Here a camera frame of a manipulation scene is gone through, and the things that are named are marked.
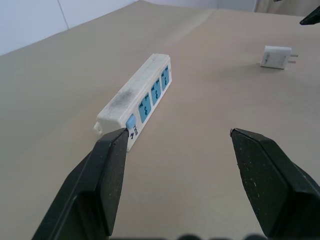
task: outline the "electrical outlet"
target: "electrical outlet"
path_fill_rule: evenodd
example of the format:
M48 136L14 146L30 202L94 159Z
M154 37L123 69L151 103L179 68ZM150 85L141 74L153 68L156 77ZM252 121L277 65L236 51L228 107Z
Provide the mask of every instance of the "electrical outlet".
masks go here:
M153 105L155 105L161 96L161 86L160 86L160 79L159 78L151 87L151 96L152 96L152 103L153 103Z
M139 113L140 113L142 123L144 123L144 121L146 120L150 112L151 112L151 103L150 103L149 93L147 93L139 104Z
M128 128L129 151L171 82L170 57L152 54L98 114L94 130L102 135Z

